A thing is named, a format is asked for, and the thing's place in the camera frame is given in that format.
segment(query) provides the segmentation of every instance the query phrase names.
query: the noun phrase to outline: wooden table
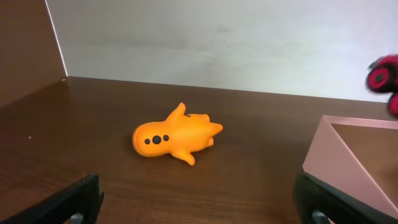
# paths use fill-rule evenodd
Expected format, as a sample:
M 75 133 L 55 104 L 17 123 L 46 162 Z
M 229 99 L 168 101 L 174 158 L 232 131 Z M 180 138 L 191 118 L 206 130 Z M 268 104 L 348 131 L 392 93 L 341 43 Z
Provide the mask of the wooden table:
M 180 102 L 224 130 L 191 167 L 139 156 L 133 130 Z M 68 77 L 0 110 L 0 219 L 96 172 L 98 223 L 298 223 L 295 176 L 321 115 L 384 103 Z

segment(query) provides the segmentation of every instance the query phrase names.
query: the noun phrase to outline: wooden panel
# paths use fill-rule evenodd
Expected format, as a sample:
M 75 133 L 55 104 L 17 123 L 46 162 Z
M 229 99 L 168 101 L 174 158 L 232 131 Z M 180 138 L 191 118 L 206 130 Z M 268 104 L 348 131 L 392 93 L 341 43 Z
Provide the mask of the wooden panel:
M 0 1 L 0 34 L 0 107 L 65 78 L 45 1 Z
M 193 167 L 139 156 L 133 130 L 180 102 L 224 126 L 215 145 Z M 0 218 L 96 172 L 98 223 L 298 223 L 293 184 L 323 114 L 389 119 L 384 103 L 68 77 L 0 110 Z

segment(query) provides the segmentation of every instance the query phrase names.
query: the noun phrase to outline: orange toy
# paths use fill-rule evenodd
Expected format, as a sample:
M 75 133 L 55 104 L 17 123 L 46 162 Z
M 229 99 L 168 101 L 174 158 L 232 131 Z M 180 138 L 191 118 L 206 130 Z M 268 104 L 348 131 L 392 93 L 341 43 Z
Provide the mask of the orange toy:
M 139 126 L 132 134 L 132 145 L 147 157 L 171 153 L 191 166 L 195 158 L 191 152 L 212 146 L 213 136 L 223 126 L 211 123 L 207 114 L 184 115 L 185 105 L 180 103 L 165 121 L 150 122 Z

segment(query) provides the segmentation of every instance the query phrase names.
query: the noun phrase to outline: red toy car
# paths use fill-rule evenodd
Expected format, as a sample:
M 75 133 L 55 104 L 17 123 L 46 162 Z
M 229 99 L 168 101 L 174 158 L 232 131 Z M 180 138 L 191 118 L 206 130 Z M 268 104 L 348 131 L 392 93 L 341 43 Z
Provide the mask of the red toy car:
M 379 58 L 369 66 L 366 86 L 375 93 L 393 93 L 388 110 L 398 118 L 398 54 Z

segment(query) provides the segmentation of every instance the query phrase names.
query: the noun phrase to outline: toy fin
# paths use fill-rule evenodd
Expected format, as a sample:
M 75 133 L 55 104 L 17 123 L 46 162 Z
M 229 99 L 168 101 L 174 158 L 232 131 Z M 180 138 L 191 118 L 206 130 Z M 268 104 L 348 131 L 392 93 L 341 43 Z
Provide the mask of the toy fin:
M 201 117 L 205 120 L 205 121 L 210 121 L 210 117 L 207 114 L 201 114 Z
M 177 152 L 173 152 L 172 155 L 177 159 L 181 159 L 189 163 L 191 166 L 195 164 L 195 158 L 187 151 L 179 150 Z
M 209 141 L 207 142 L 207 147 L 210 147 L 212 145 L 214 145 L 214 139 L 210 138 Z
M 220 124 L 216 124 L 216 123 L 210 123 L 210 124 L 211 124 L 211 128 L 212 128 L 211 136 L 214 136 L 223 130 L 223 126 Z
M 179 106 L 173 110 L 172 113 L 167 117 L 166 121 L 175 121 L 179 117 L 183 116 L 185 113 L 185 104 L 180 103 Z

